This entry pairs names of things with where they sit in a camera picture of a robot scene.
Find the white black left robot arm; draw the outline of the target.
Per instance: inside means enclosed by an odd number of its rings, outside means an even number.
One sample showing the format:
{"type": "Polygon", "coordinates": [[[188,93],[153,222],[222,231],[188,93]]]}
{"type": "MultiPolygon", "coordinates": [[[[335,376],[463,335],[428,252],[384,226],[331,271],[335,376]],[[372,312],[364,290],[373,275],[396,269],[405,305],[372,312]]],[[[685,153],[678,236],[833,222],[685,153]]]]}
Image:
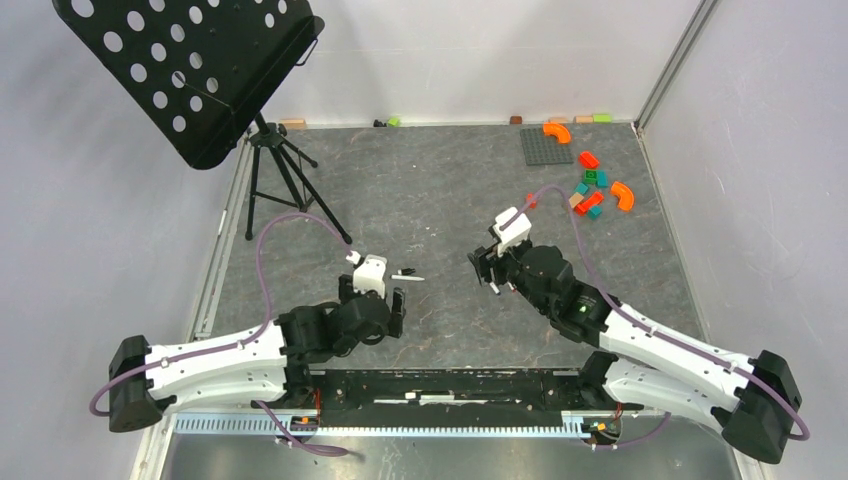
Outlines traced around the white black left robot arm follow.
{"type": "Polygon", "coordinates": [[[108,428],[142,430],[177,411],[283,400],[306,405],[314,394],[307,370],[357,346],[398,338],[405,292],[390,298],[356,293],[339,278],[340,298],[296,307],[263,327],[188,344],[152,345],[145,336],[120,343],[108,368],[108,428]]]}

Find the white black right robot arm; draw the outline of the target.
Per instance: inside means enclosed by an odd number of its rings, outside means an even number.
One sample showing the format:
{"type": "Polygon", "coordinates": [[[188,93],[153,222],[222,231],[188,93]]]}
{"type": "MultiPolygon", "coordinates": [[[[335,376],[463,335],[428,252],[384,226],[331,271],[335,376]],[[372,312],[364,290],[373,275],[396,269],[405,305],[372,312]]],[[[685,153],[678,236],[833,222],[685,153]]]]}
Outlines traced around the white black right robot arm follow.
{"type": "Polygon", "coordinates": [[[662,409],[714,430],[753,459],[782,460],[802,403],[782,356],[724,350],[653,321],[578,280],[555,246],[494,244],[468,259],[479,283],[520,294],[561,336],[596,348],[577,382],[585,405],[662,409]]]}

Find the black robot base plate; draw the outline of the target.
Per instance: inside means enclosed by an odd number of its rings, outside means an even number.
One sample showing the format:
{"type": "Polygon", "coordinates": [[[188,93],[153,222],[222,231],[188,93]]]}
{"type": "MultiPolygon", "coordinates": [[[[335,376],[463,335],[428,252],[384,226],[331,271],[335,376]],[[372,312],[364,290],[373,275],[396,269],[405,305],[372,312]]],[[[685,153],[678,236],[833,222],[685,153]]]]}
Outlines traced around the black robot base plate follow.
{"type": "Polygon", "coordinates": [[[554,427],[563,412],[616,412],[597,374],[576,369],[314,370],[272,409],[314,410],[322,427],[554,427]]]}

